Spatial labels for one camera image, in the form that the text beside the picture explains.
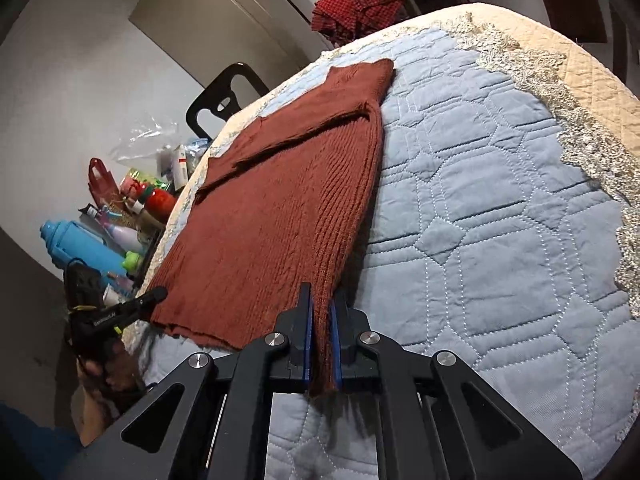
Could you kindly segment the person left hand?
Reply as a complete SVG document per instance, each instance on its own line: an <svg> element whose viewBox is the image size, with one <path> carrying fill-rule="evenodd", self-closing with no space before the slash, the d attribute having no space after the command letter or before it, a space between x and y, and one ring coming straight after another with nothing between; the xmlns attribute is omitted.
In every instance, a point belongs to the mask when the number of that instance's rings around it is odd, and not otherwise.
<svg viewBox="0 0 640 480"><path fill-rule="evenodd" d="M86 448L114 422L107 393L125 391L142 385L138 364L119 340L110 359L98 362L77 359L78 380L84 394L79 439Z"/></svg>

